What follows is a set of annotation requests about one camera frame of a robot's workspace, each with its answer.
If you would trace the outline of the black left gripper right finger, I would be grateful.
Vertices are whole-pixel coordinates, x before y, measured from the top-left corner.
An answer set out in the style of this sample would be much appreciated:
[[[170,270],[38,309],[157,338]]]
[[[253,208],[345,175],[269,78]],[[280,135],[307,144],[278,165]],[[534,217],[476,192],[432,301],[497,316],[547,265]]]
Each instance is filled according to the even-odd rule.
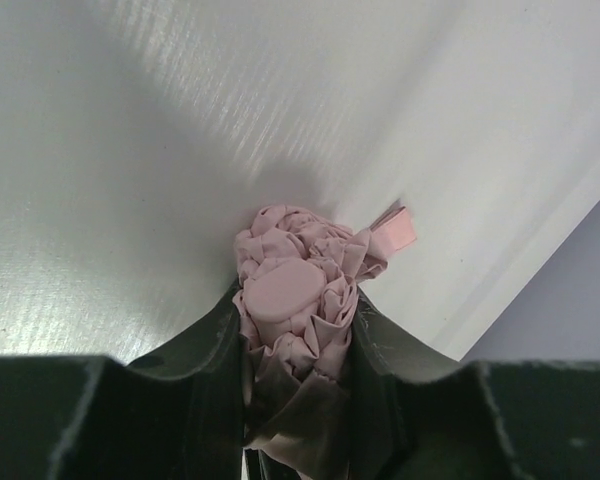
[[[600,479],[600,361],[458,363],[361,298],[355,479]]]

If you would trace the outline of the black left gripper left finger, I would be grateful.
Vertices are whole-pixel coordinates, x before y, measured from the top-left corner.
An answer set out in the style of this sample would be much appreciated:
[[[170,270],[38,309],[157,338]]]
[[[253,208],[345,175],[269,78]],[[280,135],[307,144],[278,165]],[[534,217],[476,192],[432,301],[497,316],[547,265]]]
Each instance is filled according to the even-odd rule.
[[[235,294],[129,364],[0,356],[0,479],[239,478]]]

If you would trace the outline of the pink umbrella with black lining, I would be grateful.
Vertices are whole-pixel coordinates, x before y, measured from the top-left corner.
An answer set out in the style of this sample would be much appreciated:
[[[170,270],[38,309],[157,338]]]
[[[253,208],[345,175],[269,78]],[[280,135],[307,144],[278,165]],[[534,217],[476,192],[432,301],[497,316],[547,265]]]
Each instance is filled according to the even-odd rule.
[[[359,286],[415,238],[402,206],[353,231],[271,205],[236,236],[248,449],[303,479],[347,477],[347,356]]]

